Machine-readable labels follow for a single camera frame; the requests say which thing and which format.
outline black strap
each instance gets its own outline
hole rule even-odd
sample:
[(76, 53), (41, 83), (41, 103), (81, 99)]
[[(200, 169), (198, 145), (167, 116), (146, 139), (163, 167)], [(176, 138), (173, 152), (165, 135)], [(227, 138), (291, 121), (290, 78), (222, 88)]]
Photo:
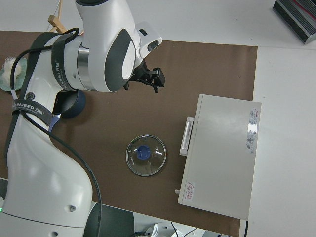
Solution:
[(13, 101), (13, 112), (17, 110), (26, 111), (32, 115), (35, 115), (42, 120), (47, 126), (50, 126), (52, 113), (40, 103), (33, 100), (21, 100), (17, 99)]
[(54, 42), (51, 49), (51, 67), (55, 79), (64, 90), (74, 90), (67, 81), (64, 65), (65, 44), (71, 36), (70, 34), (62, 35)]

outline wooden stick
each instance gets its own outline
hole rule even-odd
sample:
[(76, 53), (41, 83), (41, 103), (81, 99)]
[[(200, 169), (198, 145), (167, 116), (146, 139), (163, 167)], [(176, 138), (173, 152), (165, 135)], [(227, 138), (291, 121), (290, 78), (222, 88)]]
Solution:
[(51, 28), (49, 31), (50, 31), (50, 32), (54, 32), (56, 29), (57, 29), (57, 27), (53, 27), (53, 28)]
[(48, 22), (53, 27), (56, 27), (56, 31), (58, 33), (64, 33), (66, 31), (66, 28), (64, 27), (64, 25), (60, 22), (60, 20), (56, 16), (50, 15), (48, 18)]
[(59, 0), (59, 8), (58, 8), (58, 15), (57, 18), (60, 20), (61, 17), (61, 10), (63, 8), (63, 0)]

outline warning label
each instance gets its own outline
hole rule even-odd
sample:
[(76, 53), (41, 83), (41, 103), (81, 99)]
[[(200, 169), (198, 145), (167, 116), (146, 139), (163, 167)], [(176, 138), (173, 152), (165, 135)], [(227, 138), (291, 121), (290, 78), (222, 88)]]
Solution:
[(192, 201), (194, 195), (194, 189), (196, 184), (194, 182), (186, 183), (186, 190), (184, 192), (183, 201)]

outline white cable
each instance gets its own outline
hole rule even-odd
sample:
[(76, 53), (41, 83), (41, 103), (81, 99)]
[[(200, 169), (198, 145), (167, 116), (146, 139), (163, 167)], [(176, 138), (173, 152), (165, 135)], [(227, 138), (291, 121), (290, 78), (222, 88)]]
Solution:
[(12, 94), (12, 97), (13, 97), (14, 100), (18, 99), (18, 96), (16, 95), (15, 90), (11, 90), (11, 94)]

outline glass lid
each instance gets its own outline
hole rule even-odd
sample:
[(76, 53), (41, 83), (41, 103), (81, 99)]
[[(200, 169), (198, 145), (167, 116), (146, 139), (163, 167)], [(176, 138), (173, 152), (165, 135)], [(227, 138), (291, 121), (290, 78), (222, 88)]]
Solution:
[(126, 162), (135, 174), (150, 176), (157, 173), (166, 160), (166, 147), (152, 135), (136, 137), (126, 150)]

